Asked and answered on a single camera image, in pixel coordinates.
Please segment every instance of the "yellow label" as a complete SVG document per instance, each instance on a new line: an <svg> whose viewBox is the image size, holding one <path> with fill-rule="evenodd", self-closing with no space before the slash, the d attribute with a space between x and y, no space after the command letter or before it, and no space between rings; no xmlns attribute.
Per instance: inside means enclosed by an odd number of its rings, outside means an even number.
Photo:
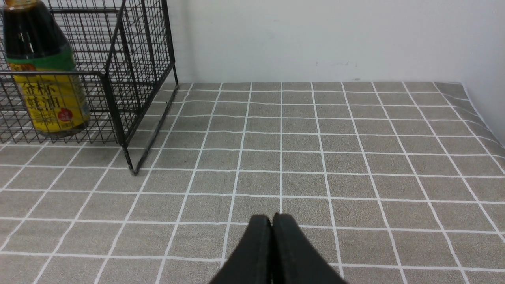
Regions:
<svg viewBox="0 0 505 284"><path fill-rule="evenodd" d="M9 63L12 70L34 70L31 64ZM14 76L22 89L33 127L44 132L74 128L89 120L89 107L78 76Z"/></svg>

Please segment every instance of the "dark liquid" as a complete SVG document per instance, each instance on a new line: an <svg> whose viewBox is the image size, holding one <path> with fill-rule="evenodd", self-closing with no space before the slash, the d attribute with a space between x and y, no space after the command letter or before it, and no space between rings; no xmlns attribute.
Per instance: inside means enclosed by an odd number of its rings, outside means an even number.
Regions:
<svg viewBox="0 0 505 284"><path fill-rule="evenodd" d="M7 59L43 58L70 48L67 38L42 2L26 9L4 9L3 19ZM47 137L62 138L77 134L87 126L88 121L59 132L39 132Z"/></svg>

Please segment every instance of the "white grid line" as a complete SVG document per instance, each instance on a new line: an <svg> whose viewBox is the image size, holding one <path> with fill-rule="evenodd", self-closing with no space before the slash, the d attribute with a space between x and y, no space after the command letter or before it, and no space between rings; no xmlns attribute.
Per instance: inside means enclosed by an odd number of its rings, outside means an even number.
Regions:
<svg viewBox="0 0 505 284"><path fill-rule="evenodd" d="M11 190L6 191L16 191L16 192L43 192L45 190ZM89 193L90 191L78 191L78 190L51 190L49 192L54 193ZM109 191L95 191L94 194L117 194L117 195L186 195L185 193L157 193L157 192L109 192ZM188 193L189 196L219 196L219 197L230 197L232 193L219 194L219 193ZM242 197L252 197L252 198L280 198L280 195L254 195L254 194L235 194L236 196ZM285 199L332 199L332 200L351 200L351 201L391 201L391 202L427 202L424 199L393 199L393 198L366 198L366 197L327 197L327 196L298 196L298 195L283 195ZM430 200L431 203L461 203L461 204L500 204L505 205L505 201L475 201L475 200ZM0 217L2 219L9 219L13 217Z"/></svg>
<svg viewBox="0 0 505 284"><path fill-rule="evenodd" d="M211 103L214 102L214 100L186 100L185 103ZM173 102L176 105L182 104L182 101L174 101ZM247 104L247 101L218 101L218 103L224 103L224 104ZM281 105L280 103L263 103L263 102L255 102L251 101L251 104L255 105L274 105L278 106ZM286 104L283 103L282 105L284 106L311 106L312 104L302 104L302 103L291 103L291 104ZM380 104L349 104L350 106L359 106L359 107L377 107L380 106ZM347 104L316 104L316 106L347 106ZM414 107L414 104L409 104L409 105L396 105L396 104L384 104L385 107ZM426 108L449 108L449 105L420 105L420 107L426 107Z"/></svg>
<svg viewBox="0 0 505 284"><path fill-rule="evenodd" d="M59 168L63 169L64 166L26 166L33 168ZM67 167L69 169L111 169L111 170L124 170L128 169L126 167ZM192 169L184 169L184 168L153 168L153 170L157 171L193 171ZM235 170L218 170L218 169L196 169L197 172L235 172ZM280 173L280 171L275 170L243 170L240 172L259 172L259 173ZM283 171L283 173L306 173L306 174L324 174L324 172L303 172L303 171ZM353 173L353 172L328 172L328 174L332 175L369 175L367 173ZM419 177L465 177L465 178L505 178L504 175L440 175L440 174L389 174L389 173L372 173L372 175L384 175L384 176L419 176ZM28 188L4 188L3 190L26 190L30 191Z"/></svg>
<svg viewBox="0 0 505 284"><path fill-rule="evenodd" d="M23 217L3 217L0 220L12 220L18 221L23 220ZM65 222L71 223L75 221L76 223L96 223L96 224L123 224L124 220L74 220L74 219L59 219L59 218L26 218L27 221L37 221L37 222ZM126 224L140 224L140 225L175 225L175 221L127 221ZM226 225L228 221L223 222L179 222L179 226L186 225ZM243 222L230 222L231 225L247 226L248 223ZM365 230L365 231L400 231L400 232L447 232L447 233L474 233L474 234L499 234L503 232L496 231L480 231L480 230L441 230L441 229L422 229L422 228L386 228L386 227L345 227L345 226L322 226L322 225L304 225L299 224L300 228L315 228L315 229L327 229L333 230Z"/></svg>
<svg viewBox="0 0 505 284"><path fill-rule="evenodd" d="M452 96L452 95L450 95L450 94L445 94L445 93L444 93L443 95L446 95L446 96L448 96L448 97L451 97L451 98L453 98L453 99L455 99L455 100L459 100L459 101L466 101L466 102L469 102L469 101L470 101L469 99L464 99L464 98L454 97L454 96Z"/></svg>
<svg viewBox="0 0 505 284"><path fill-rule="evenodd" d="M317 108L316 108L316 98L314 96L314 85L311 83L311 89L312 89L312 101L314 103L314 115L316 117L316 127L317 127L317 135L318 135L318 142L319 142L319 152L321 153L321 162L323 165L323 172L324 172L324 184L326 187L326 195L328 197L328 209L330 213L330 219L331 219L331 225L333 227L333 237L335 238L335 249L337 253L337 262L340 264L342 263L342 256L340 253L340 244L338 242L338 234L337 234L337 229L336 229L336 223L335 223L335 213L333 212L333 204L332 204L332 199L331 199L331 193L330 193L330 184L328 182L328 173L326 172L326 160L324 158L324 152L323 152L323 142L321 139L321 131L319 129L319 119L318 119L318 113L317 113ZM340 276L344 277L344 270L342 267L339 269Z"/></svg>
<svg viewBox="0 0 505 284"><path fill-rule="evenodd" d="M171 125L171 128L175 125L175 122L177 120L177 116L176 118L174 119L172 125ZM163 141L163 144L162 144L162 147L165 146L167 140L168 140L168 137L170 135L170 132L167 133L167 135L165 136L165 139ZM107 265L107 262L109 261L110 259L110 256L112 256L112 252L114 251L114 249L116 248L116 244L119 240L119 237L121 236L121 233L123 232L123 229L124 227L126 226L131 214L133 213L133 210L135 209L135 205L137 204L137 201L138 199L140 198L140 195L142 194L144 188L145 188L145 185L147 184L147 181L151 175L151 173L153 172L153 167L154 165L156 164L156 162L158 161L158 159L160 158L160 155L161 155L162 151L158 151L158 154L156 155L153 163L151 164L151 167L148 169L148 172L144 178L144 181L142 182L142 185L140 186L140 189L138 190L138 192L136 192L136 195L135 195L135 199L133 200L133 203L131 204L130 206L130 209L128 210L128 213L126 214L125 216L125 219L124 221L121 223L121 227L119 228L118 232L116 233L116 236L114 237L114 240L112 241L112 244L111 244L111 248L109 249L109 253L107 254L108 258L105 258L105 260L103 261L102 265L100 266L100 269L98 271L98 274L96 275L96 278L95 278L95 281L94 283L98 283L98 281L100 280L100 277L102 276L102 273L105 269L105 266Z"/></svg>
<svg viewBox="0 0 505 284"><path fill-rule="evenodd" d="M172 151L199 151L198 148L159 148L158 150L172 150ZM242 149L245 152L271 152L271 153L279 153L280 150L258 150L258 149ZM230 148L205 148L202 151L227 151L227 152L240 152L240 149L230 149ZM314 153L318 154L320 151L305 151L305 150L283 150L285 153ZM361 154L362 152L338 152L338 151L323 151L323 153L327 154ZM366 155L401 155L404 153L400 152L365 152ZM444 156L447 154L437 154L437 153L407 153L409 156ZM491 154L449 154L453 157L499 157L504 158L499 155L491 155ZM6 167L25 167L25 168L47 168L50 166L40 166L40 165L2 165ZM53 166L55 168L67 168L65 166Z"/></svg>
<svg viewBox="0 0 505 284"><path fill-rule="evenodd" d="M5 149L8 145L11 145L11 144L12 144L12 141L13 141L13 140L15 140L15 139L16 139L19 135L21 135L21 133L19 133L19 132L18 132L18 133L16 133L16 134L14 134L14 135L13 135L13 137L12 137L12 139L11 139L10 141L7 141L7 142L5 142L5 143L1 143L1 144L0 144L0 146L1 146L1 148L0 148L0 152L1 152L3 149Z"/></svg>
<svg viewBox="0 0 505 284"><path fill-rule="evenodd" d="M470 192L470 194L472 195L472 197L475 199L475 201L479 201L478 197L475 195L474 191L472 190L471 186L468 184L466 178L463 177L463 174L461 173L460 169L458 168L458 166L456 165L456 163L454 162L454 160L452 159L451 155L449 154L449 152L447 151L447 149L445 148L445 146L443 145L442 141L440 141L440 139L436 136L436 133L435 133L435 130L433 130L433 127L431 127L430 123L428 121L426 121L426 124L428 124L428 127L430 128L431 132L435 135L435 139L437 139L438 143L440 144L440 146L442 147L444 153L447 155L447 157L449 158L450 162L452 163L452 166L455 168L455 170L458 172L458 175L461 177L461 179L463 180L463 183L465 184L465 186L467 187L468 191ZM484 209L484 206L482 206L482 204L478 204L479 208L481 209L482 213L484 213L484 215L486 216L487 220L489 221L489 223L493 226L494 230L499 232L499 229L498 227L496 226L496 224L494 223L494 221L491 219L491 217L489 216L489 214L487 214L486 210ZM498 234L498 236L500 237L500 239L505 243L505 238L503 237L503 234Z"/></svg>
<svg viewBox="0 0 505 284"><path fill-rule="evenodd" d="M372 82L372 86L373 86L374 90L376 90L375 84L373 82ZM377 99L380 101L380 103L382 103L382 101L381 101L381 99L379 97L379 94L377 94ZM382 107L382 109L384 110L384 113L386 114L386 116L389 118L389 115L386 112L386 109L384 107ZM394 134L397 134L396 129L394 128L393 122L389 121L389 124L390 124L391 128L393 129ZM409 163L409 166L410 166L412 172L414 174L417 174L417 171L416 171L414 165L412 164L412 161L410 160L410 157L408 156L408 154L407 154L407 152L405 150L405 147L403 146L403 143L401 142L400 137L397 136L396 140L398 141L398 143L399 143L399 145L401 147L401 150L403 151L403 154L405 155L405 158L406 158L407 162ZM452 247L452 242L450 241L449 236L445 232L445 228L442 225L442 222L440 221L440 219L438 218L438 215L437 215L437 213L435 211L435 208L433 207L433 204L431 204L430 198L429 198L428 194L426 193L426 190L424 189L424 186L423 186L423 184L422 184L422 182L421 182L421 180L419 179L418 176L416 176L416 181L417 181L417 183L419 185L419 188L423 192L424 198L426 199L427 204L430 207L431 213L433 214L433 217L435 218L435 221L437 222L438 226L440 227L440 229L442 231L442 234L443 234L443 236L445 238L445 241L448 244L448 248L450 250L450 253L452 254L452 257L454 258L454 261L456 262L456 265L461 269L460 272L461 272L461 275L463 276L463 279L465 280L465 283L466 284L470 284L470 282L468 281L468 277L467 277L465 271L463 270L463 268L461 266L460 259L458 258L458 256L456 255L456 252L454 251L454 248Z"/></svg>
<svg viewBox="0 0 505 284"><path fill-rule="evenodd" d="M24 253L24 252L0 252L0 255L20 255L20 256L49 256L49 253ZM80 257L80 258L106 258L107 255L83 255L83 254L55 254L59 257ZM184 260L193 262L219 262L220 258L192 258L178 256L112 256L112 259L156 259L156 260ZM331 266L343 267L362 267L362 268L388 268L388 269L416 269L416 270L459 270L455 266L397 266L397 265L381 265L381 264L358 264L358 263L329 263ZM483 272L505 272L505 269L500 268L481 268L481 267L463 267L465 271L483 271Z"/></svg>
<svg viewBox="0 0 505 284"><path fill-rule="evenodd" d="M281 98L280 98L280 125L279 125L279 137L280 137L280 142L279 142L279 213L282 214L284 212L284 199L283 199L283 195L284 195L284 177L283 177L283 171L284 171L284 164L283 164L283 160L284 160L284 154L283 154L283 151L284 151L284 145L283 145L283 139L284 139L284 130L282 129L282 124L284 123L283 121L283 117L284 117L284 114L282 113L282 97L283 97L283 83L281 82Z"/></svg>
<svg viewBox="0 0 505 284"><path fill-rule="evenodd" d="M221 83L219 85L219 92L218 92L218 95L216 97L216 100L214 101L214 106L212 108L212 114L211 114L211 117L209 119L209 123L207 125L207 132L205 133L204 140L201 143L200 152L198 153L198 157L197 157L196 162L194 164L193 172L191 173L191 178L189 179L189 184L188 184L188 187L187 187L187 190L186 190L186 194L184 195L184 198L183 198L182 204L181 204L181 209L179 210L179 214L177 215L176 224L174 225L174 228L172 229L172 234L170 236L170 240L168 241L167 248L166 248L165 253L164 253L165 256L169 255L170 248L172 247L172 243L173 243L174 238L175 238L175 234L177 233L177 228L179 226L178 223L181 221L182 213L184 211L184 206L186 205L186 201L187 201L187 198L188 198L188 193L191 190L191 186L193 185L193 180L194 180L194 176L196 174L196 169L198 168L198 164L200 163L200 158L201 158L201 155L203 153L203 149L204 149L204 146L205 146L205 142L207 140L207 136L209 134L208 131L211 128L213 114L214 114L214 112L216 110L217 102L218 102L219 96L221 95L221 89L222 88L223 88L223 83ZM161 275L162 275L164 267L165 267L165 260L162 260L161 264L160 264L160 268L158 270L158 276L156 277L156 284L160 283L160 279L161 279Z"/></svg>
<svg viewBox="0 0 505 284"><path fill-rule="evenodd" d="M250 84L249 86L249 99L248 101L250 102L251 99L251 92L253 90L253 83ZM226 250L228 248L228 235L230 233L230 223L231 223L231 218L233 215L233 206L235 204L235 195L237 193L237 184L238 184L238 175L240 173L240 164L242 161L242 150L244 148L244 139L245 139L245 128L247 127L247 115L249 114L249 103L247 104L247 109L245 111L245 119L244 119L244 127L243 127L243 133L242 133L242 138L240 140L240 151L238 152L238 161L237 161L237 170L235 173L235 181L233 182L233 192L231 194L231 202L230 202L230 210L228 213L228 222L226 224L226 229L224 233L224 242L223 242L223 251L221 252L221 263L220 267L223 267L225 259L226 259Z"/></svg>
<svg viewBox="0 0 505 284"><path fill-rule="evenodd" d="M147 129L138 129L137 131L143 131L143 132L151 132L152 130L147 130ZM206 131L199 131L199 130L173 130L172 132L186 132L186 133L205 133ZM225 132L225 133L242 133L242 131L230 131L230 130L210 130L209 133L218 133L218 132ZM261 132L261 131L246 131L245 133L255 133L255 134L281 134L280 132ZM315 135L314 133L306 133L306 132L284 132L284 134L291 134L291 135ZM352 133L321 133L321 135L333 135L333 136L355 136L356 134ZM396 136L394 134L358 134L359 136ZM433 135L418 135L418 134L398 134L400 137L435 137ZM494 142L498 144L495 140L483 137L483 136L478 136L478 135L438 135L438 137L442 138L474 138L474 137L479 137L481 139L486 139L488 141ZM34 144L10 144L6 145L6 147L41 147L41 145L34 145ZM81 146L72 146L72 145L44 145L43 147L54 147L54 148L80 148ZM119 146L97 146L96 144L93 144L93 146L84 146L83 148L85 149L99 149L99 148L120 148ZM142 147L128 147L128 149L138 149L138 150L143 150Z"/></svg>
<svg viewBox="0 0 505 284"><path fill-rule="evenodd" d="M191 91L205 91L205 92L218 92L219 90L212 90L212 89L192 89ZM306 90L284 90L285 92L311 92L311 90L306 89ZM222 93L227 93L227 92L249 92L248 90L221 90ZM276 90L253 90L253 93L260 93L260 92L280 92L279 89ZM344 93L343 90L314 90L314 92L337 92L337 93ZM375 94L374 91L345 91L346 93L371 93ZM399 94L407 94L407 90L403 92L394 92L394 91L382 91L379 92L379 94L385 94L385 93L399 93ZM411 93L437 93L436 91L418 91L418 92L411 92Z"/></svg>
<svg viewBox="0 0 505 284"><path fill-rule="evenodd" d="M470 112L469 110L466 110L466 109L464 109L464 108L462 108L462 107L460 107L460 106L455 106L455 105L453 105L453 104L451 104L451 103L449 103L449 105L450 105L450 106L452 106L453 108L458 108L458 109L460 109L460 110L462 110L462 111L464 111L464 112L466 112L466 113L468 113L468 114L471 114L471 115L473 115L473 116L475 116L475 117L478 117L478 118L482 119L482 118L480 117L480 115L475 114L475 113L473 113L473 112Z"/></svg>
<svg viewBox="0 0 505 284"><path fill-rule="evenodd" d="M440 93L442 93L442 92L440 91L440 89L437 87L437 85L436 85L436 84L433 84L433 85L435 86L435 88L437 88L437 90L438 90ZM470 133L471 133L471 134L475 137L475 139L477 139L477 141L479 142L480 146L482 146L482 148L484 148L484 150L486 151L486 153L487 153L487 154L488 154L488 155L489 155L489 156L493 159L494 163L498 166L498 168L501 170L501 172L505 175L505 169L504 169L504 168L500 165L500 163L499 163L499 162L498 162L498 161L494 158L495 156L496 156L496 157L502 157L502 158L505 158L505 157L500 156L500 155L492 155L492 154L491 154L491 152L489 152L488 148L487 148L487 147L486 147L486 146L482 143L482 141L478 138L478 136L475 134L475 132L474 132L474 131L470 128L470 126L466 123L466 121L465 121L465 120L461 117L461 115L460 115L460 114L459 114L459 113L458 113L458 112L454 109L453 105L450 105L450 106L451 106L451 108L452 108L452 111L454 111L454 113L456 113L456 115L458 116L458 118L460 118L460 119L463 121L463 123L464 123L464 125L467 127L468 131L470 131Z"/></svg>
<svg viewBox="0 0 505 284"><path fill-rule="evenodd" d="M308 104L305 104L305 105L301 105L301 104L292 104L291 106L306 106L306 107L310 107L312 105L308 105ZM369 106L373 106L373 107L380 107L381 105L369 105ZM157 115L146 115L146 117L156 117ZM210 116L210 114L195 114L195 115L180 115L180 117L208 117ZM230 117L230 118L245 118L245 116L243 115L228 115L228 114L215 114L213 115L214 117ZM274 118L280 118L279 116L261 116L261 115L253 115L253 116L249 116L249 118L271 118L271 119L274 119ZM286 116L284 117L285 119L314 119L314 117L305 117L305 116ZM332 119L332 120L351 120L350 117L320 117L320 119ZM387 118L375 118L375 117L356 117L354 118L354 120L388 120ZM419 119L419 118L391 118L390 120L393 120L393 121L425 121L425 120L428 120L428 121L461 121L461 120L464 120L464 121L468 121L468 122L472 122L472 123L475 123L481 127L484 127L486 128L487 130L489 130L486 126L483 126L479 123L476 123L475 121L471 121L471 120L465 120L465 119L448 119L448 118L430 118L430 119Z"/></svg>
<svg viewBox="0 0 505 284"><path fill-rule="evenodd" d="M8 186L19 174L20 172L26 168L26 165L28 165L29 163L31 163L31 161L33 161L33 159L35 159L35 157L44 149L43 146L40 147L40 149L26 162L25 166L24 167L21 167L21 169L9 180L9 182L5 185L5 186ZM25 215L25 218L21 220L21 222L14 228L14 230L12 230L12 232L6 237L4 243L2 244L2 246L0 247L0 252L5 248L5 246L9 243L11 237L19 230L19 228L24 224L24 222L26 221L26 218L28 218L28 216L30 216L30 214L35 210L35 208L40 204L40 202L42 201L42 199L45 197L45 195L49 192L49 190L51 190L51 188L56 184L56 182L58 181L58 179L63 175L63 173L65 172L65 170L67 169L67 167L74 161L74 159L77 157L77 155L79 155L79 153L82 151L82 147L79 148L76 153L72 156L72 158L70 159L70 161L67 163L66 166L64 166L62 168L62 170L60 171L60 173L56 176L56 178L52 181L52 183L45 189L45 190L42 190L42 195L40 196L40 198L37 200L37 202L35 202L35 204L30 208L30 210L28 211L28 213L26 213Z"/></svg>
<svg viewBox="0 0 505 284"><path fill-rule="evenodd" d="M116 152L116 155L112 158L112 160L110 161L109 163L109 166L112 165L114 163L114 161L116 160L116 158L119 156L119 153L121 151L118 150ZM93 195L94 191L96 190L96 188L98 187L98 185L100 184L100 182L103 180L103 178L105 177L105 175L107 174L108 172L108 169L106 169L104 171L104 173L102 174L102 176L100 177L100 179L96 182L96 185L94 186L93 190L91 190L88 194L88 197L86 198L86 200L84 201L84 203L82 204L81 208L79 209L79 211L77 212L77 214L75 215L75 218L74 220L72 220L72 223L68 226L67 230L63 233L63 235L60 237L60 240L58 241L58 244L56 245L55 249L53 250L53 252L49 255L48 259L46 260L46 262L44 263L42 269L40 270L40 272L38 273L37 277L35 278L35 280L33 281L33 284L36 284L40 277L42 276L42 274L44 273L45 269L47 268L47 266L49 265L49 262L51 261L51 259L53 258L53 256L56 254L56 252L58 251L58 249L60 248L60 246L62 245L63 243L63 240L65 239L65 237L67 236L67 234L70 232L70 230L73 228L74 224L76 223L76 220L79 218L79 216L81 215L82 211L84 211L84 208L86 207L86 205L88 204L89 200L91 199L91 196Z"/></svg>
<svg viewBox="0 0 505 284"><path fill-rule="evenodd" d="M347 95L345 93L345 87L344 87L344 84L341 83L342 85L342 90L344 91L344 98L345 98L345 102L346 103L349 103L349 101L347 100ZM349 113L351 115L351 118L352 118L352 111L350 109L350 106L347 107L348 110L349 110ZM352 120L352 125L354 127L354 131L356 134L358 134L358 128L356 127L356 123L354 120ZM365 166L367 168L367 171L368 171L368 174L370 176L370 181L372 183L372 187L374 189L374 192L375 192L375 196L377 197L377 199L380 198L379 196L379 191L377 190L377 187L375 185L375 180L374 180L374 177L372 175L372 170L370 169L370 165L368 164L368 159L367 159L367 155L365 154L365 150L363 148L363 145L361 144L361 139L360 139L360 136L359 135L356 135L357 139L358 139L358 144L360 145L360 149L363 153L363 160L365 161ZM394 237L393 237L393 233L391 232L390 230L390 227L389 227L389 223L387 221L387 217L386 217L386 213L384 212L384 208L382 207L382 202L380 200L377 201L378 205L379 205L379 208L380 208L380 211L381 211L381 214L382 214L382 219L384 220L384 224L386 225L386 228L388 228L389 230L387 231L388 234L389 234L389 238L391 239L391 246L393 248L393 253L394 253L394 257L396 259L396 262L398 264L398 266L400 266L400 274L401 274L401 278L403 279L403 282L404 284L407 284L407 278L405 277L405 273L403 271L403 269L401 268L401 260L400 260L400 256L398 254L398 250L396 249L396 244L394 242Z"/></svg>
<svg viewBox="0 0 505 284"><path fill-rule="evenodd" d="M44 146L39 146L40 148L38 149L37 152L35 152L33 154L33 156L24 164L24 165L20 165L20 169L14 174L14 176L2 187L0 188L0 193L2 192L2 189L6 188L9 186L9 184L11 184L14 179L16 179L16 177L18 177L18 175L28 166L29 163L31 163L31 161L33 161L33 159L35 159L35 157L37 157L37 155L42 152L42 150L44 149Z"/></svg>

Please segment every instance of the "wire basket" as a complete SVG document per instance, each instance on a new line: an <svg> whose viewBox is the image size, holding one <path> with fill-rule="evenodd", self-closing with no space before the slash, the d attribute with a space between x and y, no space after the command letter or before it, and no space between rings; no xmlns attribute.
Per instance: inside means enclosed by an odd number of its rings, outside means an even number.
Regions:
<svg viewBox="0 0 505 284"><path fill-rule="evenodd" d="M123 148L130 170L137 174L169 111L177 87L135 168L128 144L170 72L174 73L178 86L167 1L44 2L73 48L76 71L10 71L5 60L3 32L0 33L0 141L115 141ZM33 80L43 76L61 77L58 75L79 78L90 119L80 133L55 138L42 135L33 127L23 91L14 76ZM40 91L54 91L59 84L43 86L46 89Z"/></svg>

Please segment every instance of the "soy sauce bottle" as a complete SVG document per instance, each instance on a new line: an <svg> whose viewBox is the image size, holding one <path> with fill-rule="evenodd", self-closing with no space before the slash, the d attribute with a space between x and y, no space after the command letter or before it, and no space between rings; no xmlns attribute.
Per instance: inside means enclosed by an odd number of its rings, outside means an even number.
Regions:
<svg viewBox="0 0 505 284"><path fill-rule="evenodd" d="M13 71L74 71L72 48L40 0L5 0L4 40ZM50 138L75 135L89 123L78 76L14 76L37 132Z"/></svg>

